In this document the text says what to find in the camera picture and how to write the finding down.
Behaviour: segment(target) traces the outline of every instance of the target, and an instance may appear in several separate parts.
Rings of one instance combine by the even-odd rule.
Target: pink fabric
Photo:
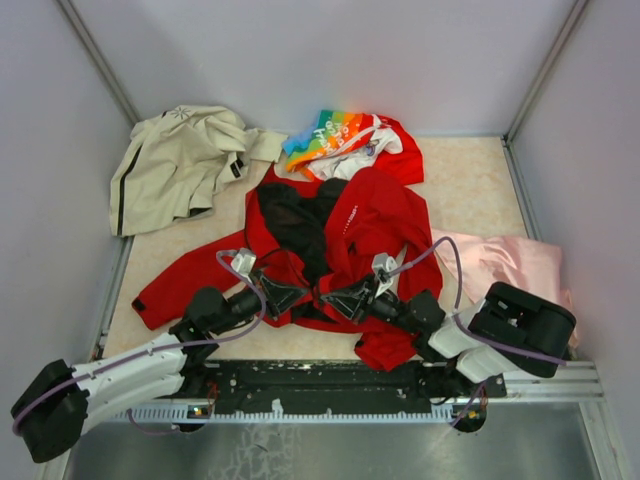
[[[560,287],[562,250],[522,237],[482,238],[432,229],[434,243],[448,235],[456,242],[462,261],[462,288],[472,302],[485,296],[494,282],[505,282],[553,303],[572,309],[569,290]],[[456,259],[450,248],[436,252],[457,277]],[[574,331],[571,346],[578,344]]]

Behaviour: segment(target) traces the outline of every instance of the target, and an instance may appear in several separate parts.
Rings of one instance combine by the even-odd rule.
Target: robotic arm
[[[94,426],[118,412],[160,396],[190,390],[192,374],[238,335],[212,337],[249,324],[256,314],[276,317],[307,293],[252,272],[255,256],[236,254],[231,267],[249,285],[225,299],[215,288],[198,291],[184,317],[168,333],[108,359],[68,366],[47,365],[11,409],[14,433],[21,435],[36,463],[71,448]],[[480,383],[522,369],[552,377],[567,347],[575,318],[563,308],[504,283],[496,283],[471,308],[445,314],[429,291],[402,302],[389,290],[395,261],[377,255],[373,273],[347,288],[323,295],[355,323],[375,316],[415,335],[414,347],[428,362],[455,362],[457,375]]]

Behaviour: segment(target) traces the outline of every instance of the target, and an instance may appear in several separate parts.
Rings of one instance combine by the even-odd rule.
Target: white wall
[[[321,108],[503,134],[572,0],[76,0],[143,117],[224,104],[287,132]]]
[[[516,140],[546,240],[564,247],[584,352],[640,474],[640,2],[592,2]]]
[[[33,478],[9,409],[48,362],[86,360],[116,240],[129,127],[54,2],[0,6],[0,476]]]

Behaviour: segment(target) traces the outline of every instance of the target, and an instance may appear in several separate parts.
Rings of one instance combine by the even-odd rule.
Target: clothing
[[[424,181],[422,153],[400,123],[382,115],[322,110],[314,124],[282,144],[287,170],[310,179],[349,180],[373,166],[403,185]]]
[[[216,261],[219,250],[251,249],[257,268],[275,281],[304,286],[315,293],[343,288],[371,273],[373,257],[392,256],[407,247],[410,261],[432,245],[427,205],[396,180],[372,168],[351,181],[296,182],[279,178],[273,167],[246,197],[242,231],[216,240],[179,258],[149,284],[133,307],[150,328],[181,316],[195,292],[204,286],[226,291],[238,283]],[[429,289],[436,297],[442,275],[430,257],[403,272],[398,296],[409,300]],[[272,326],[295,323],[317,330],[367,333],[356,353],[373,368],[390,370],[415,351],[408,333],[369,317],[359,325],[308,294]]]
[[[286,138],[245,130],[224,107],[181,105],[136,124],[111,180],[111,232],[135,235],[211,213],[213,196],[244,178],[251,160],[277,161]]]
[[[562,249],[522,237],[482,238],[432,229],[433,240],[450,236],[458,246],[462,262],[462,288],[472,302],[484,298],[495,282],[505,282],[571,310],[571,295],[560,287]],[[437,255],[454,278],[458,278],[451,248],[438,248]],[[578,337],[571,337],[576,347]]]

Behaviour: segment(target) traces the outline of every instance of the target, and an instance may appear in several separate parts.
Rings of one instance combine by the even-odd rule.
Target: red jacket
[[[271,168],[261,185],[279,183],[293,187],[303,198],[315,197],[317,182],[296,182],[279,178]],[[396,256],[407,247],[405,261],[415,259],[432,245],[429,214],[423,198],[403,187],[394,178],[373,168],[365,168],[349,181],[324,227],[326,262],[329,273],[322,276],[316,288],[321,293],[346,287],[372,273],[371,262],[377,253]],[[222,268],[215,257],[219,250],[251,249],[258,266],[276,281],[305,285],[301,275],[304,264],[298,256],[282,251],[267,228],[256,190],[246,197],[245,228],[227,237],[193,250],[176,260],[151,282],[133,302],[134,309],[150,328],[157,328],[182,316],[193,295],[202,287],[214,286],[226,291],[238,283]],[[429,289],[436,298],[442,289],[442,275],[433,256],[400,274],[398,296],[409,300]],[[311,296],[302,302],[314,302]],[[376,369],[391,370],[410,359],[415,351],[408,333],[369,317],[354,325],[328,305],[314,306],[332,322],[296,316],[291,312],[276,319],[265,318],[274,327],[292,320],[308,328],[343,332],[362,332],[356,353]]]

